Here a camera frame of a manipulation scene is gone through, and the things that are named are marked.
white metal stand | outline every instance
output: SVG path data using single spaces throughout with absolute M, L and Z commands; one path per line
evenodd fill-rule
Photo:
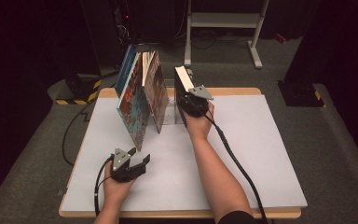
M 185 66 L 191 65 L 191 28 L 192 27 L 230 27 L 230 28 L 255 28 L 252 41 L 248 41 L 255 67 L 263 67 L 255 45 L 260 35 L 260 30 L 266 16 L 269 0 L 264 0 L 260 13 L 199 13 L 191 12 L 191 0 L 188 0 L 187 31 L 185 48 Z

person's right arm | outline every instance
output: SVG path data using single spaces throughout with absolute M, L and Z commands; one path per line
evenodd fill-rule
M 209 103 L 213 115 L 214 106 Z M 194 148 L 200 181 L 216 223 L 233 211 L 253 215 L 245 191 L 228 170 L 208 141 L 211 122 L 204 117 L 193 118 L 185 112 L 186 127 Z

black sleeve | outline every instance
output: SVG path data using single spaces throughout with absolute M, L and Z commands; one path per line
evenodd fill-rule
M 249 213 L 234 211 L 223 216 L 218 224 L 256 224 L 256 222 Z

gray carpet floor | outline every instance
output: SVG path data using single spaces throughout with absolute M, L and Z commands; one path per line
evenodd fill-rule
M 315 89 L 325 107 L 288 107 L 277 81 L 283 80 L 300 40 L 280 44 L 259 40 L 257 50 L 263 69 L 254 67 L 245 38 L 241 41 L 193 41 L 192 66 L 195 82 L 206 87 L 257 87 L 281 133 L 309 206 L 297 219 L 275 223 L 358 223 L 358 148 L 322 84 Z M 173 68 L 183 64 L 184 46 L 143 45 L 156 49 L 164 76 L 173 78 Z M 116 77 L 103 79 L 110 87 Z M 60 217 L 58 211 L 72 167 L 62 157 L 64 133 L 83 105 L 55 105 L 63 81 L 53 85 L 49 114 L 13 165 L 0 188 L 0 223 L 92 223 L 93 218 Z M 64 147 L 69 161 L 77 152 L 92 114 L 90 105 L 70 126 Z M 121 223 L 213 223 L 211 219 L 122 219 Z

colorful book cover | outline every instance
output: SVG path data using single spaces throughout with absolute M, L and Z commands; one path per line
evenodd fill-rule
M 151 57 L 146 58 L 149 62 L 146 63 L 144 61 L 144 63 L 148 64 L 148 67 L 145 67 L 144 71 L 144 76 L 146 76 L 144 90 L 157 131 L 160 133 L 164 122 L 165 110 L 170 99 L 162 74 L 158 52 L 153 52 Z
M 129 45 L 117 76 L 117 81 L 115 85 L 117 96 L 120 96 L 123 92 L 124 85 L 126 84 L 128 75 L 130 74 L 130 71 L 132 69 L 135 56 L 136 51 L 134 46 Z
M 136 54 L 130 75 L 119 98 L 117 111 L 138 150 L 141 150 L 145 137 L 150 106 L 142 87 L 143 59 Z

